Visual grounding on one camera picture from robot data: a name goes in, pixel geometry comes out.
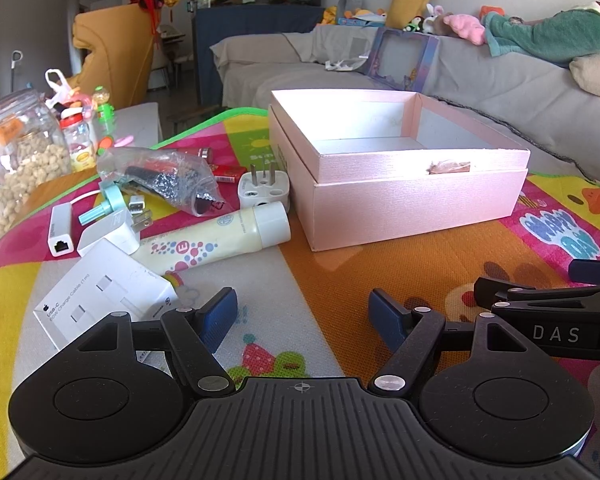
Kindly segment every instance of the green towel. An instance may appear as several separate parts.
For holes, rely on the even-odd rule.
[[[493,57],[521,52],[568,64],[574,57],[600,52],[600,15],[594,10],[565,10],[535,25],[514,25],[508,16],[490,12],[484,27]]]

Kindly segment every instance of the sofa armrest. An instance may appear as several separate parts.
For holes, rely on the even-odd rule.
[[[218,72],[229,63],[299,63],[300,57],[284,34],[232,36],[211,46]]]

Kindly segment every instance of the ribbed black surface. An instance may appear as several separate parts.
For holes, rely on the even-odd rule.
[[[400,399],[356,379],[259,379],[202,400],[162,447],[110,466],[33,457],[11,480],[593,480],[572,458],[533,468],[489,466],[435,441]]]

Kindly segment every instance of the plastic bag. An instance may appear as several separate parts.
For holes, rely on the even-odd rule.
[[[103,182],[160,196],[195,216],[206,216],[224,203],[206,161],[176,150],[109,148],[98,159],[98,174]]]

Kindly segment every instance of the open cardboard box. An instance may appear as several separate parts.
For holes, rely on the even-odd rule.
[[[529,151],[414,92],[272,92],[269,138],[312,250],[508,216]]]

